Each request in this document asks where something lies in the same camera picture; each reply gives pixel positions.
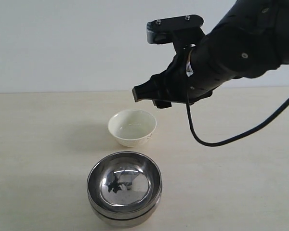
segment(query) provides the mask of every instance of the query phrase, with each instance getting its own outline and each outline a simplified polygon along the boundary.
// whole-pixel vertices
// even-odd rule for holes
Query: black cable
[[[202,141],[197,134],[195,133],[194,127],[193,127],[193,121],[192,121],[192,115],[191,115],[191,110],[190,110],[190,105],[189,105],[189,97],[187,94],[187,103],[186,103],[186,109],[187,109],[187,116],[188,116],[188,122],[189,122],[189,127],[191,129],[191,132],[194,136],[194,138],[196,139],[197,142],[199,142],[200,144],[204,145],[204,146],[208,146],[208,147],[220,147],[220,146],[224,146],[226,144],[235,142],[237,140],[240,140],[242,138],[245,138],[261,129],[263,129],[264,127],[266,127],[268,124],[270,124],[274,119],[276,119],[287,107],[289,106],[289,98],[270,116],[268,117],[264,122],[262,122],[261,124],[259,124],[258,126],[252,128],[251,130],[248,130],[246,132],[243,132],[237,136],[234,136],[232,138],[229,138],[227,140],[221,141],[221,142],[217,142],[217,143],[208,143],[208,142],[204,142]]]

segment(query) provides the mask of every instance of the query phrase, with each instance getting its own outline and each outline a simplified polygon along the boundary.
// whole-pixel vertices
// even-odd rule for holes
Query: white wall
[[[148,21],[199,14],[208,33],[234,2],[0,0],[0,92],[130,90],[174,55],[147,44]],[[272,85],[289,85],[289,67],[225,84]]]

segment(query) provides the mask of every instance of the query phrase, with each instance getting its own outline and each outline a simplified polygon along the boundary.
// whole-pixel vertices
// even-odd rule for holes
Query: beige tabletop
[[[267,118],[289,88],[220,89],[192,107],[206,141]],[[144,146],[124,148],[107,122],[127,108],[158,120]],[[192,137],[185,106],[158,110],[130,92],[0,94],[0,231],[110,231],[92,212],[86,180],[108,154],[151,157],[162,200],[138,231],[289,231],[289,109],[268,128],[220,148]]]

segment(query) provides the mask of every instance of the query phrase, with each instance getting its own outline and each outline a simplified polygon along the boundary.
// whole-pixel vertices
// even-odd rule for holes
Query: robotic arm
[[[201,30],[203,23],[198,15],[149,22],[148,42],[173,43],[176,55],[165,71],[132,90],[136,102],[152,100],[157,108],[186,103],[194,137],[190,105],[210,97],[226,81],[258,78],[289,64],[289,0],[237,0],[207,35]],[[279,108],[275,117],[286,107]]]

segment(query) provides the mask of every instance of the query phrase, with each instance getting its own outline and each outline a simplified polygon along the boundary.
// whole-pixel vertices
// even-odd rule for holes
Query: stacked metal bowls
[[[161,173],[149,157],[136,152],[111,154],[98,162],[87,179],[95,214],[116,227],[133,227],[155,211],[162,193]]]

